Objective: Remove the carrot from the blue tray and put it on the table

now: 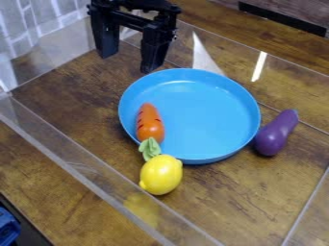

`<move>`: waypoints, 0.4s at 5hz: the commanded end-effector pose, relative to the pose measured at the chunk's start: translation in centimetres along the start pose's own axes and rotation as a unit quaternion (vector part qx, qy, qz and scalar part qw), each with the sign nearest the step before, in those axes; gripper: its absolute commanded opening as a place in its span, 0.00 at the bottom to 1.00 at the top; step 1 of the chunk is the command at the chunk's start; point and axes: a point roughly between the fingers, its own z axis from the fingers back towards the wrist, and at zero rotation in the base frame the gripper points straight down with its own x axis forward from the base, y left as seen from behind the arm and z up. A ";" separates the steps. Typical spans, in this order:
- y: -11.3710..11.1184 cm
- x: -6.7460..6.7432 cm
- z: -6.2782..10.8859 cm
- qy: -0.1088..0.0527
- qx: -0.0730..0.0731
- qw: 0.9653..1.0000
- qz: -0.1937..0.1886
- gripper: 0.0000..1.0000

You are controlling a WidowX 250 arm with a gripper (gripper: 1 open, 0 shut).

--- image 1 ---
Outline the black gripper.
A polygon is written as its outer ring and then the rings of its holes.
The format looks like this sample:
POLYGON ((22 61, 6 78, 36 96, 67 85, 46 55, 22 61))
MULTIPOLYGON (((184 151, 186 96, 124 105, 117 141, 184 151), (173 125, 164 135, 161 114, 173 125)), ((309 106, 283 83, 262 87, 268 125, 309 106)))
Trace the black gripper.
POLYGON ((87 5, 97 54, 117 52, 119 26, 143 31, 140 71, 148 74, 164 62, 175 37, 180 7, 168 0, 91 0, 87 5))

